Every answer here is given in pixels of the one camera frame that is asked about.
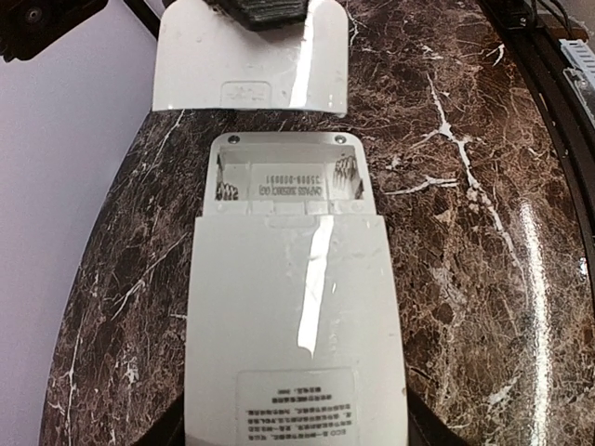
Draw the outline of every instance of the marble countertop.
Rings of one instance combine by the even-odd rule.
[[[588,445],[594,311],[560,163],[470,0],[350,0],[350,113],[169,111],[139,130],[59,332],[40,444],[132,444],[182,391],[211,141],[345,131],[386,218],[409,385],[471,444]]]

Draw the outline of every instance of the black edge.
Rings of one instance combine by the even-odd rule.
[[[143,0],[124,0],[124,3],[126,3],[134,15],[139,18],[155,39],[159,37],[159,26],[161,25],[161,21],[149,5]]]

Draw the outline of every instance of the glossy plastic surface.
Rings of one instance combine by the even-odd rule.
[[[356,137],[214,141],[184,388],[190,446],[406,444],[390,250]]]
[[[305,25],[253,33],[203,1],[163,15],[153,109],[347,112],[347,15],[311,0]]]

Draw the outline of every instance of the label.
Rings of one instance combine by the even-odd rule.
[[[243,372],[237,385],[238,445],[359,444],[350,369]]]
[[[325,200],[324,170],[319,164],[263,164],[252,168],[255,200]]]
[[[271,86],[266,82],[226,82],[221,86],[221,107],[225,109],[268,108]]]

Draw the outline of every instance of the metal spring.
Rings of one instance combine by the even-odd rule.
[[[360,184],[357,186],[355,190],[355,199],[361,200],[364,196],[364,181],[360,179]]]
[[[333,175],[333,180],[335,182],[344,180],[352,181],[356,175],[357,160],[355,159],[355,156],[346,156],[335,163],[335,173]]]
[[[238,188],[229,183],[220,182],[217,184],[216,200],[225,202],[236,202],[239,198]]]

